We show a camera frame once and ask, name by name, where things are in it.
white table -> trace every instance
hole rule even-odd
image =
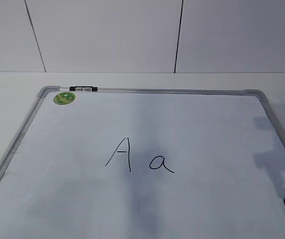
[[[285,130],[285,74],[0,73],[0,159],[43,86],[262,90]]]

whiteboard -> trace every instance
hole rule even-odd
[[[0,239],[285,238],[285,148],[256,97],[57,94],[0,181]]]

green sticker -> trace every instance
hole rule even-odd
[[[62,92],[54,97],[54,102],[58,105],[67,105],[74,101],[76,98],[74,93]]]

white wall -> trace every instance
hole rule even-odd
[[[0,0],[0,71],[44,71],[24,0]]]
[[[173,72],[181,0],[28,0],[48,72]]]
[[[285,0],[184,0],[177,72],[285,72]]]
[[[26,1],[47,72],[174,72],[182,0]],[[44,71],[24,0],[0,0],[0,71]],[[285,72],[285,0],[184,0],[176,72]]]

